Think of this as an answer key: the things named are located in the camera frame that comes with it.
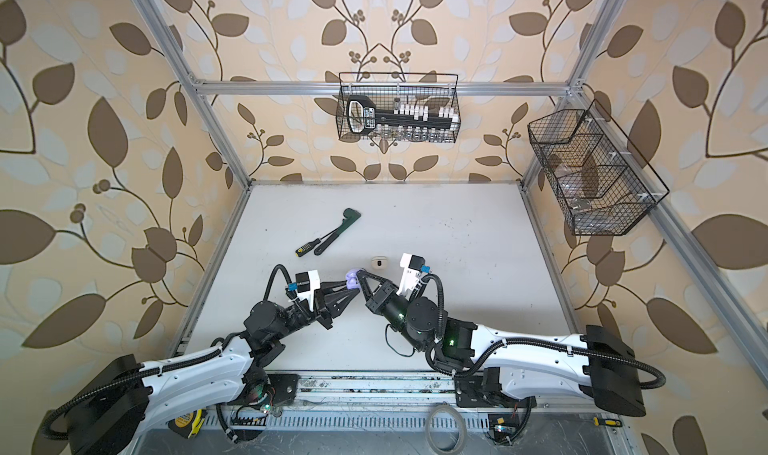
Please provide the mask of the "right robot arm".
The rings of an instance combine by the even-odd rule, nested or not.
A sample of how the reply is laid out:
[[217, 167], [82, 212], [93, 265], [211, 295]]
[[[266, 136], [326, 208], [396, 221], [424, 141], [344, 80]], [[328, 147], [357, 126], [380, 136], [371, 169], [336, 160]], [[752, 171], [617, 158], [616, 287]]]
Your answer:
[[644, 391], [667, 381], [661, 370], [637, 360], [628, 345], [602, 326], [564, 336], [505, 332], [450, 317], [435, 274], [419, 275], [409, 296], [366, 270], [357, 271], [355, 278], [369, 311], [384, 317], [433, 371], [456, 383], [489, 374], [500, 393], [515, 400], [575, 396], [610, 413], [643, 417]]

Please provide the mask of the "purple round charging case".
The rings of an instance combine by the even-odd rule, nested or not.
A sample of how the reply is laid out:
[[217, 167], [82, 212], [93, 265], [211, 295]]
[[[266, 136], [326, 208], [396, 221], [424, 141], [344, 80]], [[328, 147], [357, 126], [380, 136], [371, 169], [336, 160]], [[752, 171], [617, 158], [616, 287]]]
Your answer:
[[357, 278], [357, 272], [358, 272], [358, 269], [353, 269], [353, 270], [350, 270], [349, 272], [346, 273], [345, 280], [346, 280], [346, 289], [347, 290], [353, 290], [353, 289], [359, 289], [360, 288], [360, 283], [359, 283], [358, 278]]

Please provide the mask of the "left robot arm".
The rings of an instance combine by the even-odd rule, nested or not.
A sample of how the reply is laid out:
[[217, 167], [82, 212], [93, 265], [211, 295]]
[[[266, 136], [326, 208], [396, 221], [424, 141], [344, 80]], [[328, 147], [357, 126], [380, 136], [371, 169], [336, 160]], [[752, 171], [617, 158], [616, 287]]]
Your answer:
[[48, 412], [38, 429], [65, 441], [74, 454], [120, 454], [143, 433], [198, 409], [246, 399], [261, 388], [274, 394], [265, 369], [284, 350], [284, 338], [318, 323], [331, 329], [360, 287], [356, 271], [323, 282], [315, 271], [286, 277], [283, 307], [263, 298], [240, 332], [191, 354], [139, 363], [113, 360], [80, 393]]

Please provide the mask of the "cream earbud charging case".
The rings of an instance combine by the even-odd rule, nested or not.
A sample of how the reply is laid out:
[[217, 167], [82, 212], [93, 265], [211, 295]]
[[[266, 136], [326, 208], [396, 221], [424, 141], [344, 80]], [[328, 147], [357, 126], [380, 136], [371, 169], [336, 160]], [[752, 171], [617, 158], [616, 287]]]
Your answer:
[[374, 270], [385, 270], [389, 265], [389, 260], [385, 256], [377, 256], [371, 259], [371, 267]]

